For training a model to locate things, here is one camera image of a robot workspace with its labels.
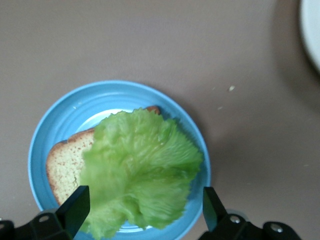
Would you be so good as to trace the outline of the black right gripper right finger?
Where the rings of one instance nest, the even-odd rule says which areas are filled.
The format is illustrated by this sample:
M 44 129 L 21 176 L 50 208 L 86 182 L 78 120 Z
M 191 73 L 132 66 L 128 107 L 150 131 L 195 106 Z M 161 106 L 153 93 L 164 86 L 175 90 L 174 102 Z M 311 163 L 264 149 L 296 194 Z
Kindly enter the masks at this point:
M 203 188 L 202 213 L 208 230 L 198 240 L 302 240 L 289 225 L 268 221 L 262 228 L 228 213 L 213 187 Z

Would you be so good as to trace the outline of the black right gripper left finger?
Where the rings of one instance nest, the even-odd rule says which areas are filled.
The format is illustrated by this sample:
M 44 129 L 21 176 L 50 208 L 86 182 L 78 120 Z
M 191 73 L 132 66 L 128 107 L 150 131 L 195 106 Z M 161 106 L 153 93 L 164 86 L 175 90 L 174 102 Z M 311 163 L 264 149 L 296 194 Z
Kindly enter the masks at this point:
M 89 212 L 90 189 L 81 185 L 59 208 L 44 210 L 20 227 L 0 220 L 0 240 L 74 240 Z

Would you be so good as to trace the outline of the toasted brown bread slice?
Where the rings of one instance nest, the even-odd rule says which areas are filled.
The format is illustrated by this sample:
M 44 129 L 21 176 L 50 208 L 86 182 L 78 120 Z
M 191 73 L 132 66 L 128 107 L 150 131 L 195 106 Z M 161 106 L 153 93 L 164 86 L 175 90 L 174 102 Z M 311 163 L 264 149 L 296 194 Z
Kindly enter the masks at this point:
M 62 205 L 80 185 L 83 152 L 94 143 L 95 128 L 77 132 L 56 143 L 46 159 L 46 175 L 56 202 Z

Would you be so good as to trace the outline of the green lettuce leaf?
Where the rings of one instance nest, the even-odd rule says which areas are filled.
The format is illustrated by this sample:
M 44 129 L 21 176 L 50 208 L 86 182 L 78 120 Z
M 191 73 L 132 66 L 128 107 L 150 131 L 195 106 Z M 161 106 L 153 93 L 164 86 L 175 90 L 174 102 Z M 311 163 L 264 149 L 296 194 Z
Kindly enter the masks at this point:
M 83 159 L 90 213 L 82 229 L 102 240 L 125 222 L 164 229 L 180 218 L 203 154 L 175 120 L 140 108 L 102 120 Z

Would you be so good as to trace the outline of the blue round plate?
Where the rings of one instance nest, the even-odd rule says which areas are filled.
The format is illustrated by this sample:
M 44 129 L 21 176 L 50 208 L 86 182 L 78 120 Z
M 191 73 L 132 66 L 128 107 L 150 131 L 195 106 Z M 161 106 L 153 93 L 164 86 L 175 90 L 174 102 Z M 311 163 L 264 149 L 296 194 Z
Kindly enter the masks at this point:
M 50 149 L 80 131 L 97 125 L 119 111 L 157 106 L 165 119 L 174 119 L 202 151 L 200 172 L 191 183 L 184 214 L 166 228 L 146 229 L 125 223 L 113 238 L 103 240 L 182 240 L 198 221 L 203 208 L 203 188 L 211 183 L 211 163 L 204 138 L 188 113 L 164 93 L 149 86 L 122 80 L 107 80 L 81 86 L 60 98 L 44 114 L 31 140 L 28 177 L 41 211 L 59 205 L 50 188 L 46 161 Z

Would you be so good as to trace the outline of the beige round plate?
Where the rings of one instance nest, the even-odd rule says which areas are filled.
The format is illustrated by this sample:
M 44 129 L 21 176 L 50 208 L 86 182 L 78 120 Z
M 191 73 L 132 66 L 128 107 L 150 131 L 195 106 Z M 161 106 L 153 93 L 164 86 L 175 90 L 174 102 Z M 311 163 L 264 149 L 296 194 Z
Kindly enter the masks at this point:
M 301 0 L 299 18 L 304 48 L 320 74 L 320 0 Z

